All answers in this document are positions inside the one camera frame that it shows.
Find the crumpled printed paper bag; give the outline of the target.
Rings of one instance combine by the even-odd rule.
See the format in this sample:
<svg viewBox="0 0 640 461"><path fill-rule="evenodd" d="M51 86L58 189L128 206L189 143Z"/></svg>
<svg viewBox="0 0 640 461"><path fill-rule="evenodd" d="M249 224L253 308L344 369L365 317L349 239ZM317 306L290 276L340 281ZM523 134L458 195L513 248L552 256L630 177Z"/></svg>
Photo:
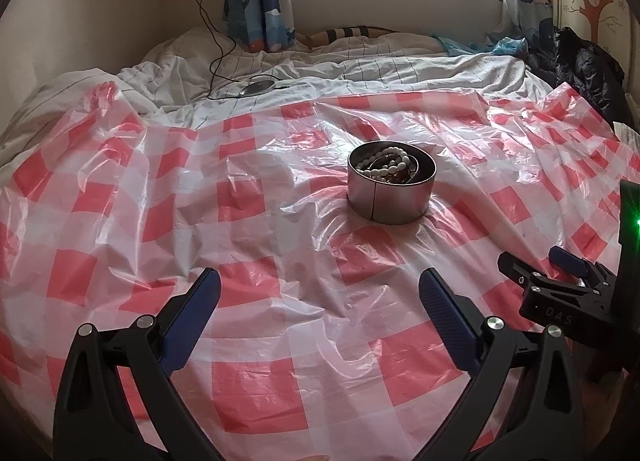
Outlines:
<svg viewBox="0 0 640 461"><path fill-rule="evenodd" d="M620 142L636 152L640 151L640 135L634 129L626 124L615 122L614 132Z"/></svg>

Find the black puffer jacket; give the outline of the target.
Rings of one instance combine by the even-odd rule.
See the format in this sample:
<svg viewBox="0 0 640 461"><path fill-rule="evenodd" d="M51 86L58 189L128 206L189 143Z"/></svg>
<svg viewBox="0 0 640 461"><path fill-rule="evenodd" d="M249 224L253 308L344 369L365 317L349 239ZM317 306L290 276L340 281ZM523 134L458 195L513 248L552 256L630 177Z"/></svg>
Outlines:
<svg viewBox="0 0 640 461"><path fill-rule="evenodd" d="M611 127L615 123L637 127L626 99L624 70L603 48L571 28L556 28L551 44L529 48L525 62L550 86L570 85Z"/></svg>

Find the round silver metal tin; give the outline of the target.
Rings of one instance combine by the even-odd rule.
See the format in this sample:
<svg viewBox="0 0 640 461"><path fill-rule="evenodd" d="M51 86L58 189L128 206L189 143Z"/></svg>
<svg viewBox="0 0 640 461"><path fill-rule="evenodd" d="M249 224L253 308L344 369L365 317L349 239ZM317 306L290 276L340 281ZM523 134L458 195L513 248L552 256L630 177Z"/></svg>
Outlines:
<svg viewBox="0 0 640 461"><path fill-rule="evenodd" d="M366 142L347 160L347 200L370 221L411 224L427 211L436 173L434 158L412 144Z"/></svg>

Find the light blue plastic bag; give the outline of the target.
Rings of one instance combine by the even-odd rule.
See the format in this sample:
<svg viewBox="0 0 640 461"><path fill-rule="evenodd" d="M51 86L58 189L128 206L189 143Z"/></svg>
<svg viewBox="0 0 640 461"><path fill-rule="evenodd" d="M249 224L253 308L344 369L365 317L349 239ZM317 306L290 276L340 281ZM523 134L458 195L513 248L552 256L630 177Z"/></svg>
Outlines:
<svg viewBox="0 0 640 461"><path fill-rule="evenodd" d="M496 42L462 44L444 36L435 39L442 44L450 57L469 56L470 54L493 54L494 56L526 57L528 43L525 38L503 37Z"/></svg>

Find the white wardrobe with tree decal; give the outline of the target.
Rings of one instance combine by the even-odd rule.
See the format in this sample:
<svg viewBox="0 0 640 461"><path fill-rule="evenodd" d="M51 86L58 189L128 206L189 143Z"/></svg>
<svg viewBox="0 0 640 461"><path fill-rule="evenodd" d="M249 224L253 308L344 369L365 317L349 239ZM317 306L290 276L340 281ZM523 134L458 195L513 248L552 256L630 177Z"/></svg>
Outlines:
<svg viewBox="0 0 640 461"><path fill-rule="evenodd" d="M571 28L628 64L634 21L626 0L555 0L554 11L559 28Z"/></svg>

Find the red white checkered plastic sheet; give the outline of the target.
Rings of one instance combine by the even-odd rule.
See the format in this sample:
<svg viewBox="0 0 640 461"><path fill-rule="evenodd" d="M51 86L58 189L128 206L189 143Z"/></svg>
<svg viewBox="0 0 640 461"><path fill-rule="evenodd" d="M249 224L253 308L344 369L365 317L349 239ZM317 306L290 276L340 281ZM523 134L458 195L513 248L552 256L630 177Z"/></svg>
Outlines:
<svg viewBox="0 0 640 461"><path fill-rule="evenodd" d="M350 152L412 144L437 165L426 213L384 225L347 200ZM466 378L418 296L439 271L525 328L497 268L548 251L615 267L639 155L575 91L306 101L200 129L157 125L115 83L1 173L1 385L43 433L79 325L130 325L200 271L222 293L172 381L232 460L408 460Z"/></svg>

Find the white grid-lined bedsheet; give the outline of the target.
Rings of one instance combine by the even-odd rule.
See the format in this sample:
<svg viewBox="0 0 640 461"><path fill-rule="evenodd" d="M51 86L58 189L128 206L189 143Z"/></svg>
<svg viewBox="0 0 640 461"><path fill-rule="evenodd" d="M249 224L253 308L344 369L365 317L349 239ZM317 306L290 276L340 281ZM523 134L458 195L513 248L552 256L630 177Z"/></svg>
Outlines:
<svg viewBox="0 0 640 461"><path fill-rule="evenodd" d="M275 80L265 94L242 97L255 80ZM65 73L23 102L1 136L1 162L9 164L80 106L96 86L113 82L145 121L198 129L228 117L321 97L382 91L476 89L489 96L539 100L551 86L517 57L450 57L433 37L392 33L339 39L308 49L301 44L250 54L227 37L194 28L152 49L116 74L100 69Z"/></svg>

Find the striped pillow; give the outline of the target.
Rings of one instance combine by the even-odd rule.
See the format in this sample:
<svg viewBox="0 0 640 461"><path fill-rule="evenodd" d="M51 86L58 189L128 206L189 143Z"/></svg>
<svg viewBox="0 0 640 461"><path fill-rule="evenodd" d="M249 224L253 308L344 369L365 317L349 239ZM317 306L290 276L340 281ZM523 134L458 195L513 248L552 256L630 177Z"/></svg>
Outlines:
<svg viewBox="0 0 640 461"><path fill-rule="evenodd" d="M388 28L378 28L377 26L345 26L344 28L330 28L329 30L314 33L312 35L304 35L297 33L296 40L308 49L323 47L336 42L343 38L367 37L378 38L386 34L392 34L394 30Z"/></svg>

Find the small round grey device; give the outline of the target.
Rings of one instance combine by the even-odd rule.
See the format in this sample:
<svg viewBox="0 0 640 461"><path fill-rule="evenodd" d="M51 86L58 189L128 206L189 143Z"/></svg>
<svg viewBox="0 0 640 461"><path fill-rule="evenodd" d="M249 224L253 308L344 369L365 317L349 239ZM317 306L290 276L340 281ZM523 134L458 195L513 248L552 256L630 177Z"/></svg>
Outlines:
<svg viewBox="0 0 640 461"><path fill-rule="evenodd" d="M241 90L241 96L259 96L265 94L265 92L273 90L274 86L276 86L275 80L255 80L255 82L250 82Z"/></svg>

